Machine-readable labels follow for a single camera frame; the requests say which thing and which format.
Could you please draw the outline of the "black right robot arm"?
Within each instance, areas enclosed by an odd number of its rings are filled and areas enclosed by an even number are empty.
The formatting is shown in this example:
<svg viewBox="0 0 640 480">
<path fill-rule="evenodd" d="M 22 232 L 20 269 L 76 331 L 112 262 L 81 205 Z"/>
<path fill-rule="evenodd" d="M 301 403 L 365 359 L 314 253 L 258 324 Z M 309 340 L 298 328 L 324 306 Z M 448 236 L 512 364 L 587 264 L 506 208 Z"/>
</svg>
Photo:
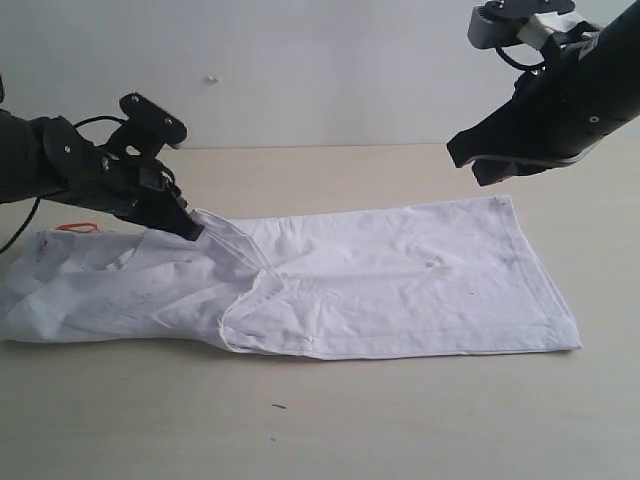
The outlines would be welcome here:
<svg viewBox="0 0 640 480">
<path fill-rule="evenodd" d="M 481 186 L 569 167 L 639 115 L 639 4 L 601 27 L 572 1 L 487 1 L 467 37 L 519 71 L 511 98 L 446 145 Z"/>
</svg>

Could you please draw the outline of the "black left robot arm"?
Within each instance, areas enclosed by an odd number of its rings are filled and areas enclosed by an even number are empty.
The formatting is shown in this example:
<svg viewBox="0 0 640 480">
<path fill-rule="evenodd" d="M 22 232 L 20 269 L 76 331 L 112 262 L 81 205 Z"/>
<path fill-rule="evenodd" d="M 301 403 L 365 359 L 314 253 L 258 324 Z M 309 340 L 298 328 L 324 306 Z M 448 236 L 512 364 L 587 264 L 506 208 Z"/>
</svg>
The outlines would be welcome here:
<svg viewBox="0 0 640 480">
<path fill-rule="evenodd" d="M 124 115 L 103 145 L 62 116 L 26 120 L 2 111 L 2 203 L 51 201 L 196 240 L 203 228 L 157 157 L 186 139 L 186 126 L 138 92 L 119 105 Z"/>
</svg>

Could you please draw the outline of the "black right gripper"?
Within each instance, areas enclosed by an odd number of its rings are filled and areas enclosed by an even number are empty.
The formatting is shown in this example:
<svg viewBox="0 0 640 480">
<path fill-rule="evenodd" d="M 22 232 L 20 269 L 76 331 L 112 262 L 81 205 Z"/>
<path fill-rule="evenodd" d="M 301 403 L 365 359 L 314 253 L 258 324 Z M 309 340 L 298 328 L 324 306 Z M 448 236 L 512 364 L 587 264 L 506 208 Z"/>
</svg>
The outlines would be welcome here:
<svg viewBox="0 0 640 480">
<path fill-rule="evenodd" d="M 514 111 L 506 102 L 446 144 L 456 168 L 473 163 L 481 187 L 557 168 L 639 116 L 639 26 L 611 24 L 565 49 L 518 106 L 520 158 Z"/>
</svg>

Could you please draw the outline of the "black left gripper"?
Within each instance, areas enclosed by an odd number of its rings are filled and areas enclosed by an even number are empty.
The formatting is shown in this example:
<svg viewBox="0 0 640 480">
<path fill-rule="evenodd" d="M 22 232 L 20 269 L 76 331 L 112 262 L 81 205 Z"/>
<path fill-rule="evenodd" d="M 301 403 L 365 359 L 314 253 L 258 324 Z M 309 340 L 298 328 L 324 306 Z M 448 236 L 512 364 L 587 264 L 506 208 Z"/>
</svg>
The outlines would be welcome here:
<svg viewBox="0 0 640 480">
<path fill-rule="evenodd" d="M 62 117 L 43 129 L 43 150 L 59 185 L 46 200 L 109 213 L 119 220 L 195 241 L 204 230 L 175 195 L 175 177 L 157 159 L 161 140 L 129 119 L 95 145 Z"/>
</svg>

